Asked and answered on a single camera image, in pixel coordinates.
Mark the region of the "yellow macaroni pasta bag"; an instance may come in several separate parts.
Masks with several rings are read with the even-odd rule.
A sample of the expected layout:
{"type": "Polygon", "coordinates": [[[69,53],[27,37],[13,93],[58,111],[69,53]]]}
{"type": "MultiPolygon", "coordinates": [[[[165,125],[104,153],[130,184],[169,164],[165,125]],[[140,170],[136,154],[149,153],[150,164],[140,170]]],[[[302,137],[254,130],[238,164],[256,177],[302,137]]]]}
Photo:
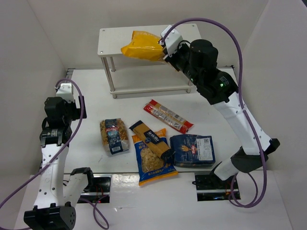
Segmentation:
{"type": "Polygon", "coordinates": [[[159,44],[161,37],[146,31],[133,31],[131,42],[122,47],[122,54],[129,58],[163,62],[164,48],[159,44]]]}

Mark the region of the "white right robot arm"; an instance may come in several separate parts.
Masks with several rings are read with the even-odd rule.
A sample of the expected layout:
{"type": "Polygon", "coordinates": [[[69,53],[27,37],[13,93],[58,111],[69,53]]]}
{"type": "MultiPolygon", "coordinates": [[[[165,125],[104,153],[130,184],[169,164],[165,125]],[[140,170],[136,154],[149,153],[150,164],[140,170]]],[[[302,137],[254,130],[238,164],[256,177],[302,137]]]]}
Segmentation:
{"type": "Polygon", "coordinates": [[[238,172],[249,173],[262,167],[268,155],[277,150],[280,142],[270,138],[259,126],[243,101],[234,79],[217,68],[218,50],[211,42],[197,39],[182,40],[166,46],[165,61],[181,71],[210,105],[228,122],[241,147],[228,160],[210,172],[212,184],[219,185],[238,172]]]}

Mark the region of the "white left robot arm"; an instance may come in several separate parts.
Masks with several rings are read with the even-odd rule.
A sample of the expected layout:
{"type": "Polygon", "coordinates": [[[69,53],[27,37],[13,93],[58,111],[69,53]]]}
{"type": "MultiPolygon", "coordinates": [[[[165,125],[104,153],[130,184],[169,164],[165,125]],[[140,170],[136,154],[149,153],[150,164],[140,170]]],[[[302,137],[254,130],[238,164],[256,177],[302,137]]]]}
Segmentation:
{"type": "Polygon", "coordinates": [[[24,222],[32,230],[71,230],[76,222],[75,206],[83,190],[90,187],[93,172],[89,167],[76,168],[64,180],[65,161],[74,131],[72,121],[87,117],[84,97],[76,103],[61,97],[45,101],[46,117],[39,136],[42,150],[42,171],[33,209],[24,213],[24,222]]]}

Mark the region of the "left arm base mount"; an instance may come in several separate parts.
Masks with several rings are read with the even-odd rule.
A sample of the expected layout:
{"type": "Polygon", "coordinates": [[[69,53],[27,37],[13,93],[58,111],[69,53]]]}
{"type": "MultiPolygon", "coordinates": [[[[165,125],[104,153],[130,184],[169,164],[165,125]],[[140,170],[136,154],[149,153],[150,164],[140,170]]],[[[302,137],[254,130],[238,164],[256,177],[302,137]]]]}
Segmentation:
{"type": "Polygon", "coordinates": [[[87,199],[95,204],[98,199],[103,197],[98,203],[109,203],[111,175],[95,173],[93,182],[94,185],[91,188],[87,188],[81,193],[81,198],[87,199]]]}

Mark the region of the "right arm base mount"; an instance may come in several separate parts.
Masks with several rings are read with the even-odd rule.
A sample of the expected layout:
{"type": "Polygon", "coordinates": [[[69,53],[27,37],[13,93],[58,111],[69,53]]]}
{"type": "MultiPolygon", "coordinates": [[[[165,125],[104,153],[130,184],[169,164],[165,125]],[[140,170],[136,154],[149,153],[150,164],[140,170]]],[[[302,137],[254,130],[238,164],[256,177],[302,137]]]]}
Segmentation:
{"type": "Polygon", "coordinates": [[[231,182],[233,176],[225,181],[210,173],[195,173],[192,182],[196,187],[197,201],[233,200],[231,197],[231,182]]]}

